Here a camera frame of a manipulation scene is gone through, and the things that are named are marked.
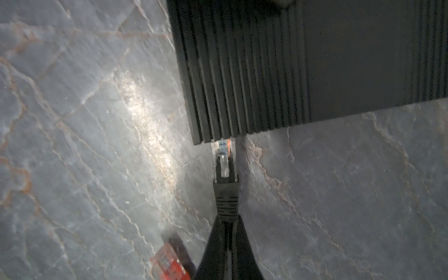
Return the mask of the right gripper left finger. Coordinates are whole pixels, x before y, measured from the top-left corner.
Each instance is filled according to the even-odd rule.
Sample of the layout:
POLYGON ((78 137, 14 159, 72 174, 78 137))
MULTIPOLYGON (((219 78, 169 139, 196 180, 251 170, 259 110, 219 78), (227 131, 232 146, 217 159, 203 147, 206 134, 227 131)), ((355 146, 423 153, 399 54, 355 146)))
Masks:
POLYGON ((225 224, 216 218, 194 280, 223 280, 226 264, 225 224))

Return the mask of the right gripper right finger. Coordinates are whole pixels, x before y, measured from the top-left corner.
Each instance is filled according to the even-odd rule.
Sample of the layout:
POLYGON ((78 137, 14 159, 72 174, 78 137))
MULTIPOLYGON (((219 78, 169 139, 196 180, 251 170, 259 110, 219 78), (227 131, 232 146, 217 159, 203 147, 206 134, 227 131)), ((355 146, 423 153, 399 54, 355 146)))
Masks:
POLYGON ((233 225, 232 234, 232 279, 263 280, 241 215, 233 225))

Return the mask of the black ribbed network switch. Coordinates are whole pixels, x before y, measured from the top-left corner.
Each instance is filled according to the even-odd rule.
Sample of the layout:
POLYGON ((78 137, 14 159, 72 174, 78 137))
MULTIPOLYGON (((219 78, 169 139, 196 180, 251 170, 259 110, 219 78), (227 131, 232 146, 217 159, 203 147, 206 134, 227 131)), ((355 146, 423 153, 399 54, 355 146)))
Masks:
POLYGON ((194 144, 446 98, 446 1, 168 1, 194 144))

